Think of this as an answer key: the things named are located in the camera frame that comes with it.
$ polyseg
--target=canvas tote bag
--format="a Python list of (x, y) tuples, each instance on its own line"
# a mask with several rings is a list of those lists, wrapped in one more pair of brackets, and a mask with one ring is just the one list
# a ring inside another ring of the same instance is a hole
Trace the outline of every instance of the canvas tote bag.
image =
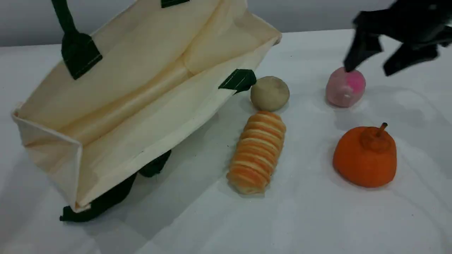
[(246, 70), (280, 38), (246, 0), (138, 0), (92, 35), (98, 56), (74, 70), (63, 52), (12, 117), (31, 160), (81, 212), (246, 89)]

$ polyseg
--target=stitching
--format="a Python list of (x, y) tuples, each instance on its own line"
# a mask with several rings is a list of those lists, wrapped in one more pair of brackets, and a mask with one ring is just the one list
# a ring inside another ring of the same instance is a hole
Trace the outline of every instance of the stitching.
[(102, 55), (97, 55), (94, 59), (92, 59), (91, 61), (89, 61), (83, 68), (79, 69), (74, 76), (77, 76), (78, 74), (80, 74), (81, 72), (83, 72), (86, 69), (89, 69), (91, 67), (91, 63), (93, 63), (94, 61), (96, 61), (97, 59), (102, 58)]
[(242, 80), (240, 80), (238, 83), (237, 83), (237, 85), (234, 87), (234, 90), (237, 90), (237, 87), (239, 86), (239, 85), (241, 85), (242, 84), (242, 82), (244, 81), (246, 79), (246, 75), (245, 76), (243, 76), (243, 79)]
[(221, 86), (221, 88), (226, 87), (226, 86), (229, 84), (229, 82), (236, 76), (237, 72), (238, 72), (238, 71), (234, 71), (234, 72), (228, 77), (228, 79), (223, 83), (223, 85)]

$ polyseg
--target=beige ball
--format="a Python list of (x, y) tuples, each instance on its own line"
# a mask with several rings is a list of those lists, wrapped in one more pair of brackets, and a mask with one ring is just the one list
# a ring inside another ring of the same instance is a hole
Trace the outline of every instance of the beige ball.
[(263, 77), (251, 87), (251, 102), (258, 110), (275, 111), (289, 100), (287, 84), (273, 76)]

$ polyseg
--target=gray wall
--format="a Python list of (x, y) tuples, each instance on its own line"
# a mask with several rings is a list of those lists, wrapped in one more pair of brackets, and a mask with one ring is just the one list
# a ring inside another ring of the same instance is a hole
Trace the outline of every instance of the gray wall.
[[(249, 0), (249, 5), (280, 31), (295, 32), (350, 28), (358, 11), (384, 9), (394, 1)], [(84, 33), (99, 28), (133, 2), (68, 0), (76, 25)], [(0, 0), (0, 46), (53, 44), (61, 38), (51, 0)]]

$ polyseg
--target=striped bread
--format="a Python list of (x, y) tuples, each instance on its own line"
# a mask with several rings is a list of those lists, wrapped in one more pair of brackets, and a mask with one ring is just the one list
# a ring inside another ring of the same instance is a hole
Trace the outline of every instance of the striped bread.
[(286, 126), (274, 113), (259, 111), (248, 119), (226, 175), (240, 193), (265, 191), (283, 149), (285, 133)]

